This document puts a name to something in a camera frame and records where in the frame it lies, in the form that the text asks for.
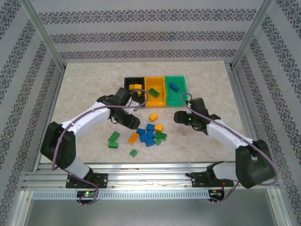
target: orange lego brick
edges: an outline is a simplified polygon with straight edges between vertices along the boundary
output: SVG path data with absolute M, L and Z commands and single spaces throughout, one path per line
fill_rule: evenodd
M 163 126 L 162 125 L 160 125 L 160 124 L 156 124 L 155 125 L 155 131 L 162 132 L 162 130 L 163 130 Z
M 150 120 L 151 122 L 154 122 L 155 120 L 157 120 L 157 118 L 158 118 L 157 114 L 156 114 L 156 113 L 153 113 L 153 114 L 150 115 L 149 120 Z
M 132 136 L 130 137 L 130 139 L 128 140 L 129 143 L 134 144 L 136 142 L 136 140 L 138 139 L 139 134 L 138 133 L 133 133 Z

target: table surface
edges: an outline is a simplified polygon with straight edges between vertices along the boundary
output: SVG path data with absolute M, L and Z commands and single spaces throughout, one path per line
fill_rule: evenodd
M 149 62 L 149 63 L 93 63 L 68 64 L 55 106 L 52 121 L 67 121 L 94 104 L 103 95 L 115 94 L 123 87 L 125 77 L 184 75 L 189 93 L 202 97 L 209 114 L 220 116 L 237 132 L 244 134 L 231 85 L 223 61 L 214 62 Z M 189 126 L 174 123 L 177 108 L 144 108 L 133 114 L 140 119 L 140 128 L 150 123 L 152 113 L 158 115 L 155 123 L 164 126 L 166 141 L 160 146 L 146 147 L 138 139 L 128 143 L 133 130 L 109 120 L 96 125 L 76 143 L 77 156 L 87 163 L 170 163 L 233 161 L 234 152 L 213 137 L 197 132 Z M 118 149 L 108 147 L 108 138 L 117 131 Z M 138 151 L 136 157 L 129 153 Z M 41 162 L 50 162 L 44 156 Z

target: striped wall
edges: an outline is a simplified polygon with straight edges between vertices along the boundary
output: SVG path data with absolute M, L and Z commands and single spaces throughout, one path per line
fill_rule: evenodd
M 66 63 L 224 60 L 262 0 L 34 0 Z
M 61 76 L 17 0 L 0 0 L 0 226 L 32 170 Z
M 294 225 L 301 225 L 301 7 L 277 0 L 237 74 L 257 136 L 267 141 Z

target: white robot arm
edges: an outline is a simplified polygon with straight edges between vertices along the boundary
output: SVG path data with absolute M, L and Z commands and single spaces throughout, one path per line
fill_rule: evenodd
M 174 121 L 192 126 L 194 130 L 202 131 L 206 135 L 214 137 L 235 153 L 235 162 L 221 161 L 208 166 L 206 178 L 203 180 L 207 180 L 211 184 L 216 180 L 234 180 L 240 182 L 242 186 L 250 188 L 276 175 L 270 162 L 251 146 L 255 146 L 271 159 L 269 148 L 264 141 L 254 141 L 240 135 L 227 126 L 219 116 L 209 115 L 202 98 L 191 99 L 186 104 L 189 104 L 191 110 L 207 119 L 195 113 L 178 111 L 174 114 Z M 233 135 L 232 131 L 238 134 L 240 138 Z
M 120 108 L 110 108 L 112 105 L 120 106 Z M 115 95 L 100 97 L 93 106 L 75 118 L 62 124 L 50 123 L 42 143 L 41 153 L 53 161 L 55 147 L 65 130 L 59 144 L 55 164 L 81 179 L 90 181 L 89 177 L 92 178 L 93 171 L 76 157 L 76 141 L 96 124 L 112 118 L 129 129 L 137 129 L 140 121 L 131 113 L 138 106 L 139 103 L 132 100 L 130 92 L 123 88 L 120 88 Z

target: yellow bin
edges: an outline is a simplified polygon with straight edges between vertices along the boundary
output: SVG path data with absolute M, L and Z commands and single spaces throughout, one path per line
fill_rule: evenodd
M 149 92 L 153 88 L 159 92 L 157 98 L 149 94 L 149 100 L 146 102 L 146 107 L 160 107 L 166 106 L 166 87 L 165 87 L 165 77 L 145 77 L 144 78 L 144 89 Z

